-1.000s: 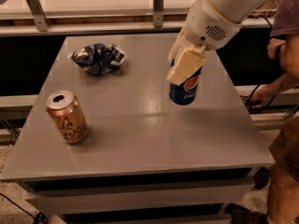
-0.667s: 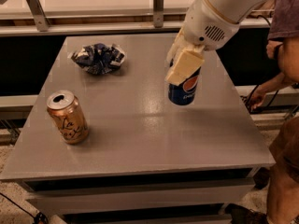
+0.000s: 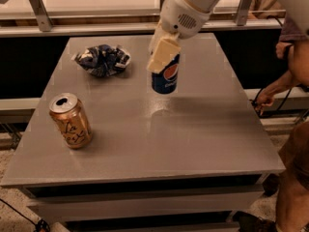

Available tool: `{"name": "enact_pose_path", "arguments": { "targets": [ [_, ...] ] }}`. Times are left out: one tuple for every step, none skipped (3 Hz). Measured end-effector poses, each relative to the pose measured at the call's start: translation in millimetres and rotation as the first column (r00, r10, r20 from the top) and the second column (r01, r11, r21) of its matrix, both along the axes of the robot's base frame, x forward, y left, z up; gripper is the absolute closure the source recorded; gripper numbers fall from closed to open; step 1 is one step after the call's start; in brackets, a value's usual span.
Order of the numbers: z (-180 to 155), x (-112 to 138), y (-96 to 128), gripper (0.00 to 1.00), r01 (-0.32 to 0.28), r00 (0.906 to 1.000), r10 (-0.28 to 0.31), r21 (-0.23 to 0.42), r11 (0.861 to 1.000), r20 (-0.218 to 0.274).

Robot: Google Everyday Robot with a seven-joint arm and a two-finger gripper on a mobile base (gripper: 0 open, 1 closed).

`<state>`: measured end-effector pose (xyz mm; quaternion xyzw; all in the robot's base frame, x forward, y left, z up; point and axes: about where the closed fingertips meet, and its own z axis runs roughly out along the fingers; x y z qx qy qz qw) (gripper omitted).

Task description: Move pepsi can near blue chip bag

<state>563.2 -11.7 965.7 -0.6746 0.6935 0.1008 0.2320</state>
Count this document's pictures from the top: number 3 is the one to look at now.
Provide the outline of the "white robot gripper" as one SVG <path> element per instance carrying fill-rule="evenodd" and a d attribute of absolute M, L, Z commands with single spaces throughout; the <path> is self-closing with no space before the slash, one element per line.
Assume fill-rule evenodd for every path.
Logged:
<path fill-rule="evenodd" d="M 188 0 L 164 0 L 160 21 L 149 44 L 151 57 L 147 70 L 162 72 L 180 53 L 181 47 L 177 41 L 164 38 L 167 33 L 178 34 L 180 39 L 191 38 L 201 30 L 210 15 L 210 11 L 202 10 Z"/>

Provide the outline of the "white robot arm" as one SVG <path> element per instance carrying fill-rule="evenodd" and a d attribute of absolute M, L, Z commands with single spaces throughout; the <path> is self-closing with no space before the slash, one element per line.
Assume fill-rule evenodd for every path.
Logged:
<path fill-rule="evenodd" d="M 160 73 L 180 52 L 180 41 L 195 36 L 220 0 L 164 0 L 149 45 L 147 70 Z M 239 1 L 236 24 L 245 23 L 252 0 Z M 309 0 L 277 0 L 303 35 L 309 31 Z"/>

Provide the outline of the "person's hand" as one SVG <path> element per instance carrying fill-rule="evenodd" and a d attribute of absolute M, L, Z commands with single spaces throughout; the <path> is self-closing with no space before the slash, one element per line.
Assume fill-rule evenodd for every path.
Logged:
<path fill-rule="evenodd" d="M 257 111 L 259 115 L 262 115 L 264 112 L 264 109 L 266 107 L 272 106 L 273 102 L 274 102 L 273 95 L 268 95 L 265 92 L 262 92 L 256 99 L 255 110 Z"/>

